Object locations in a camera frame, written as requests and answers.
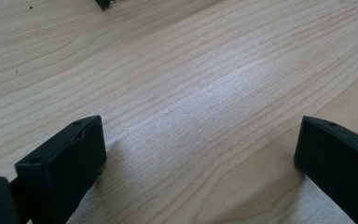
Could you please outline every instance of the wood grain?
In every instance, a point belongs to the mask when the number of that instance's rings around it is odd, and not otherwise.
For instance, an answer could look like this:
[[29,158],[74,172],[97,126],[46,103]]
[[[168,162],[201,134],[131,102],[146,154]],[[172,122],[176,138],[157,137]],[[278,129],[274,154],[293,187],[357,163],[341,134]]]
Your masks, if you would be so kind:
[[0,175],[94,114],[69,223],[351,223],[293,155],[303,115],[358,132],[358,1],[1,0]]

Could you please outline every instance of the wooden table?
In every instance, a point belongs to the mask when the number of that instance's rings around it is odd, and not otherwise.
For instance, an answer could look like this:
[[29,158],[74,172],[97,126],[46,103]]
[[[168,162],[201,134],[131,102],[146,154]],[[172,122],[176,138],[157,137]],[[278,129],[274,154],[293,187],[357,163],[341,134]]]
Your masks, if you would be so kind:
[[351,223],[293,155],[304,115],[358,133],[358,1],[0,0],[0,175],[95,114],[68,223]]

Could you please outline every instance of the screw hole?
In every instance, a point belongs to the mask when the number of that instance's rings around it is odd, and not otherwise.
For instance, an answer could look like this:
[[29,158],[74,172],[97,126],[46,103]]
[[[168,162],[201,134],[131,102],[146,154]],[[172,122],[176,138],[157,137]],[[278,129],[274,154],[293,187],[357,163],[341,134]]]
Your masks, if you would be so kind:
[[38,164],[42,161],[42,158],[34,158],[30,160],[31,164]]

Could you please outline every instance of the light wooden surface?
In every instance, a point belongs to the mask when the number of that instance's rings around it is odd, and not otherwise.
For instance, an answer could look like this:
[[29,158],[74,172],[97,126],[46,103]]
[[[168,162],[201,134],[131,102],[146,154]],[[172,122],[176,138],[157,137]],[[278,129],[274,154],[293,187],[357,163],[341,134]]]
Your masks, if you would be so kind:
[[0,0],[0,175],[94,114],[69,223],[351,223],[293,155],[303,115],[358,132],[358,1]]

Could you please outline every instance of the small hole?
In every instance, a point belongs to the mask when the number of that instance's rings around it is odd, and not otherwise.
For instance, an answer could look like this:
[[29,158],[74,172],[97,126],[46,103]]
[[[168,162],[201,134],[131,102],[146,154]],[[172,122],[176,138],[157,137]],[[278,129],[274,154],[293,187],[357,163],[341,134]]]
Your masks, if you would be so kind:
[[31,164],[38,164],[42,161],[42,158],[34,158],[30,160]]

